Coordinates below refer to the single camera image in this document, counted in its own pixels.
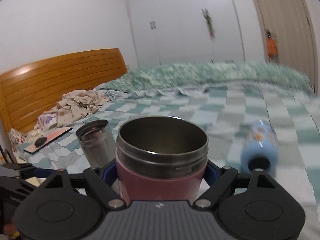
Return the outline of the pink steel tumbler cup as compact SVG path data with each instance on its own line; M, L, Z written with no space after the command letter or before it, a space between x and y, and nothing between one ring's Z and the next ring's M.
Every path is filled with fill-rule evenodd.
M120 195L133 200L193 202L208 162L209 139L199 126L172 116L123 123L116 139Z

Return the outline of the tall stainless steel cup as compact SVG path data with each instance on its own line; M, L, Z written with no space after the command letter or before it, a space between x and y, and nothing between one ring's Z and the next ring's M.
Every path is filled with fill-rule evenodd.
M91 167L104 167L116 157L116 142L107 120L89 122L75 134Z

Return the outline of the light blue cartoon cup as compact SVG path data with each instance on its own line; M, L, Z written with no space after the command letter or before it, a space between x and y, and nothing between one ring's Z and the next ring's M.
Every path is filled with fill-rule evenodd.
M268 173L275 171L278 163L278 138L268 122L253 122L242 148L240 163L246 173L252 173L256 168Z

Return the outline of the black computer mouse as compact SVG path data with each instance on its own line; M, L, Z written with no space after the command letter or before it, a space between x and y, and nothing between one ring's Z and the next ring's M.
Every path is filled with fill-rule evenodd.
M34 142L34 146L36 148L44 145L45 143L47 142L47 138L46 137L40 137L39 139L37 139L35 142Z

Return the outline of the beige crumpled clothing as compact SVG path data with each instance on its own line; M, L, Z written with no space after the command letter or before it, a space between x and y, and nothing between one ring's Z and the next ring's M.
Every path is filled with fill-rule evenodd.
M78 121L87 115L96 113L110 98L96 90L74 90L63 94L52 108L56 114L57 127L63 127Z

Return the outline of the orange wooden headboard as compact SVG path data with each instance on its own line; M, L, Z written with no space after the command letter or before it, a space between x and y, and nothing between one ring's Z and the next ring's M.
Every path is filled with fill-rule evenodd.
M1 74L1 121L6 132L33 129L63 94L90 90L127 73L118 48L81 51L25 64Z

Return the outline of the green floral quilt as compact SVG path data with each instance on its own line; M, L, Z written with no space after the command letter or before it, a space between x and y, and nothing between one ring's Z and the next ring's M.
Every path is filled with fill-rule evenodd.
M133 94L172 88L214 86L233 81L252 81L313 93L308 76L284 65L263 62L173 63L131 70L101 83L95 90Z

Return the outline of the hanging ornament on wardrobe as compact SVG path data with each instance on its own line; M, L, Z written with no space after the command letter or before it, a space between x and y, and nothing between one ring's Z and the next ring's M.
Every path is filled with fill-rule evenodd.
M210 13L206 8L204 8L204 9L202 9L202 15L206 21L206 25L207 25L207 29L209 31L210 39L213 41L215 38L215 29L213 27L213 22L212 22L212 18L210 16Z

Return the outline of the white wardrobe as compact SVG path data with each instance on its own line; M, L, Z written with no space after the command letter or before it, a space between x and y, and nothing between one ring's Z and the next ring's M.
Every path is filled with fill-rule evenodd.
M126 0L139 67L245 59L234 0ZM202 9L212 18L210 39Z

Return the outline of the beige wooden door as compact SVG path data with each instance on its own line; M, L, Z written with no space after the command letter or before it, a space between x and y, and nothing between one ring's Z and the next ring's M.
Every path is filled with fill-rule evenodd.
M305 0L254 0L261 31L277 41L279 64L306 74L318 88L316 40Z

